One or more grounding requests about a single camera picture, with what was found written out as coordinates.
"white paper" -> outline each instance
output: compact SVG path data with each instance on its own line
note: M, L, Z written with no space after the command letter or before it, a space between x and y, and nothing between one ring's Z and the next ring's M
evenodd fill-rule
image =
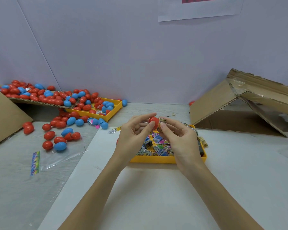
M158 0L158 21L240 14L244 0L208 0L182 3L182 0Z

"white wall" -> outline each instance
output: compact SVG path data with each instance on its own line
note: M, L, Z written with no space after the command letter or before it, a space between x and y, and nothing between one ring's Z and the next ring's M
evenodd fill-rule
M17 0L0 0L0 84L58 84Z
M162 23L157 0L18 1L62 89L187 103L232 67L288 85L288 0Z

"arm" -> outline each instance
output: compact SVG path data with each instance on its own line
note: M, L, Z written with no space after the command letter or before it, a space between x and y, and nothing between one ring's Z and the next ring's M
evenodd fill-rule
M178 169L196 189L219 228L263 230L205 166L196 132L176 120L166 119L167 124L160 124L160 135L170 142Z
M146 136L154 127L154 122L148 124L142 121L148 121L155 115L156 113L134 116L123 124L112 157L58 230L91 230L97 227L117 177L140 150Z

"hand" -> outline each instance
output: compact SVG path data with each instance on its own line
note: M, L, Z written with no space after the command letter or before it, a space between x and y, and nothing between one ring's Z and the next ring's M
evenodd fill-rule
M195 166L204 165L198 148L196 132L177 120L165 119L166 124L160 123L162 132L159 135L170 142L177 167L187 177Z
M123 167L126 167L129 161L141 149L146 136L153 130L155 122L148 122L148 120L156 116L157 113L150 113L146 115L133 116L127 123L122 125L113 156L116 161L119 161Z

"person's right hand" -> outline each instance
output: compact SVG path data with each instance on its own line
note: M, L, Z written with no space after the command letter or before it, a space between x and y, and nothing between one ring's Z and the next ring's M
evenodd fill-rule
M162 132L159 135L170 142L177 167L187 177L189 171L195 166L204 165L198 148L196 132L177 120L165 119L166 124L160 123Z

